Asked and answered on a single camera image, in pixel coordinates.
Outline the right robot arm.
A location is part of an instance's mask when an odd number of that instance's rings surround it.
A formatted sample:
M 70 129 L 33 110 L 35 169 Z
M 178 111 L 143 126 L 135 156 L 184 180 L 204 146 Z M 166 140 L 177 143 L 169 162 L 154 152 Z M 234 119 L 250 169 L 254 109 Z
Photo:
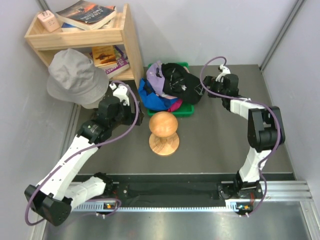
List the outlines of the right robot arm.
M 209 90 L 210 98 L 220 98 L 226 110 L 247 120 L 247 141 L 250 148 L 233 181 L 234 194 L 245 198 L 257 190 L 269 155 L 285 141 L 280 108 L 266 106 L 240 95 L 239 78 L 235 74 L 228 73 L 221 80 L 207 75 L 203 84 Z

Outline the grey bucket hat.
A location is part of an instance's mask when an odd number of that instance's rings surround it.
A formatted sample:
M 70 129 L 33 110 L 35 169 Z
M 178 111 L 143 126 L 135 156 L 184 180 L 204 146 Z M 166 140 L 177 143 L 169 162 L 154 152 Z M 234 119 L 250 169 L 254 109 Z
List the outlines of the grey bucket hat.
M 73 48 L 57 52 L 48 72 L 48 94 L 65 102 L 91 105 L 101 99 L 109 87 L 106 72 Z

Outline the black baseball cap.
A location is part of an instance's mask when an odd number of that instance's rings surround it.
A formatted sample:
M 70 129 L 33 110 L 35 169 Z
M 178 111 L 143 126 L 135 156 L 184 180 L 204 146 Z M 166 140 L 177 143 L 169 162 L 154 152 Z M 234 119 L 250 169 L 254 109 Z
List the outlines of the black baseball cap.
M 165 94 L 177 97 L 191 105 L 196 105 L 201 100 L 204 89 L 197 76 L 177 63 L 162 64 L 161 71 L 164 77 L 163 92 Z

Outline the lavender baseball cap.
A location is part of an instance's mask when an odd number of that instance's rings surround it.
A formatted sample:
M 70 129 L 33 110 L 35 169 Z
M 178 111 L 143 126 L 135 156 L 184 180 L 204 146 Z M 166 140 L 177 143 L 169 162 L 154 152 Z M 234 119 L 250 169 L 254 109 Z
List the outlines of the lavender baseball cap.
M 147 81 L 152 86 L 156 94 L 162 95 L 165 83 L 165 77 L 162 72 L 162 62 L 157 61 L 153 63 L 146 71 Z

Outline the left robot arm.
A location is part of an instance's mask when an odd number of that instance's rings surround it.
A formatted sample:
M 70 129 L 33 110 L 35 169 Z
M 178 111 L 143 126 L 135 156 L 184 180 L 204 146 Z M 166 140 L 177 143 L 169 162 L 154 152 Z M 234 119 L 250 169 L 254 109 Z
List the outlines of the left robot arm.
M 139 101 L 134 101 L 134 110 L 129 102 L 117 96 L 109 96 L 99 103 L 95 116 L 85 121 L 76 133 L 71 145 L 53 170 L 37 185 L 28 185 L 24 191 L 28 201 L 25 222 L 31 226 L 29 211 L 32 210 L 53 226 L 60 226 L 79 205 L 101 196 L 109 198 L 114 191 L 112 180 L 98 172 L 77 187 L 70 184 L 83 165 L 103 145 L 113 143 L 125 136 L 111 138 L 120 125 L 130 130 L 142 123 L 144 114 Z

